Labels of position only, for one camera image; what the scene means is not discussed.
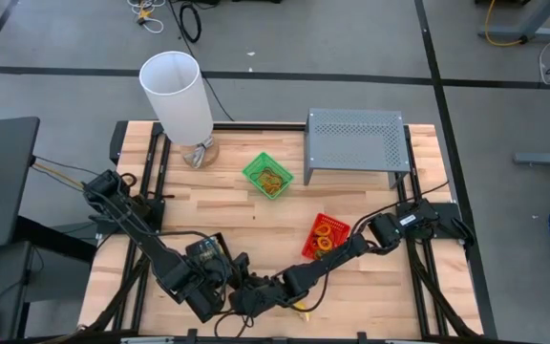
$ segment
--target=white lampshade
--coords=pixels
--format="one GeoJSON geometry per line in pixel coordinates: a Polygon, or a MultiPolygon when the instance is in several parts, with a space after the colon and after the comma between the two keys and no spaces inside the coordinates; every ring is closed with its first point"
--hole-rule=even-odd
{"type": "Polygon", "coordinates": [[[199,144],[214,127],[199,63],[189,54],[165,52],[147,60],[139,82],[173,143],[199,144]]]}

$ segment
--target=red plastic basket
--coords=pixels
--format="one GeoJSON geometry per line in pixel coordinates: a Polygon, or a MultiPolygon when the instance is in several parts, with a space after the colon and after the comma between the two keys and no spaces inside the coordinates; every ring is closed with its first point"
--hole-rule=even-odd
{"type": "Polygon", "coordinates": [[[311,231],[307,236],[307,240],[305,241],[305,247],[303,248],[303,256],[308,259],[315,260],[316,258],[315,251],[317,250],[317,248],[314,247],[311,242],[315,237],[317,237],[317,235],[314,234],[315,228],[323,224],[330,226],[330,234],[328,235],[328,238],[332,242],[332,248],[341,246],[341,244],[343,244],[348,238],[350,230],[349,225],[333,219],[328,215],[318,213],[317,217],[315,218],[315,222],[313,222],[313,227],[311,228],[311,231]]]}

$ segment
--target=black desk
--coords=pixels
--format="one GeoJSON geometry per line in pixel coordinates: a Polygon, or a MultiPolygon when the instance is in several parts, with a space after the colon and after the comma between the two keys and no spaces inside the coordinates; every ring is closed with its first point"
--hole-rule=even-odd
{"type": "Polygon", "coordinates": [[[0,120],[0,247],[26,240],[92,263],[94,246],[18,216],[38,127],[39,118],[0,120]]]}
{"type": "Polygon", "coordinates": [[[13,339],[22,334],[26,319],[23,305],[32,247],[28,242],[0,247],[0,339],[13,339]]]}

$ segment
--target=green plastic basket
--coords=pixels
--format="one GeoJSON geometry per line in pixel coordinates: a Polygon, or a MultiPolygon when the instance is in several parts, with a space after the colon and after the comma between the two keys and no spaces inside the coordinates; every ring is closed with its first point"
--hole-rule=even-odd
{"type": "Polygon", "coordinates": [[[274,161],[273,158],[269,157],[265,152],[261,153],[254,161],[250,162],[248,166],[243,169],[243,175],[256,186],[259,190],[271,200],[274,200],[279,196],[279,194],[284,191],[290,183],[294,180],[294,175],[292,175],[288,170],[281,166],[278,162],[274,161]],[[258,178],[260,177],[261,172],[265,168],[270,168],[274,173],[280,175],[284,180],[282,188],[277,191],[277,193],[271,195],[267,193],[263,186],[258,183],[258,178]]]}

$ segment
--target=wooden tabletop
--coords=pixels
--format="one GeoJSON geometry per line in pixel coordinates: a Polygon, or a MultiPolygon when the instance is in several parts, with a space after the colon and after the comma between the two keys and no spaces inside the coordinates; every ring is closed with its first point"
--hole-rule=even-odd
{"type": "MultiPolygon", "coordinates": [[[[151,128],[149,121],[129,122],[118,162],[119,173],[133,173],[140,179],[151,128]]],[[[447,177],[434,127],[410,125],[410,129],[422,189],[442,184],[447,177]]],[[[204,169],[188,167],[180,156],[180,148],[172,145],[163,194],[174,194],[176,198],[166,201],[163,230],[221,232],[231,255],[247,252],[249,269],[258,275],[307,262],[301,250],[317,213],[353,225],[361,216],[398,201],[395,190],[388,188],[387,174],[380,172],[316,170],[310,185],[303,186],[303,132],[217,130],[214,136],[220,143],[220,155],[204,169]],[[275,201],[256,189],[241,172],[261,152],[268,153],[296,176],[275,201]]],[[[150,190],[156,185],[162,138],[158,147],[150,190]]],[[[451,194],[448,187],[443,187],[426,197],[432,202],[448,202],[451,194]]],[[[168,247],[183,251],[200,238],[162,239],[168,247]]],[[[92,323],[116,292],[128,243],[126,235],[116,235],[96,254],[80,324],[92,323]]],[[[335,270],[330,275],[324,302],[311,313],[308,322],[297,312],[274,308],[257,317],[255,326],[246,329],[243,336],[351,338],[366,332],[369,338],[419,338],[409,261],[403,246],[387,256],[364,255],[335,270]]],[[[470,328],[482,333],[463,247],[455,240],[433,240],[433,248],[443,293],[470,328]]],[[[304,300],[307,306],[319,297],[321,283],[304,300]]],[[[424,293],[431,330],[436,333],[432,301],[424,293]]],[[[127,304],[126,327],[134,295],[132,291],[127,304]]],[[[195,328],[200,336],[211,336],[216,319],[202,324],[187,305],[170,299],[150,276],[140,333],[186,335],[188,329],[195,328]]],[[[230,316],[221,323],[220,335],[235,335],[241,325],[239,317],[230,316]]]]}

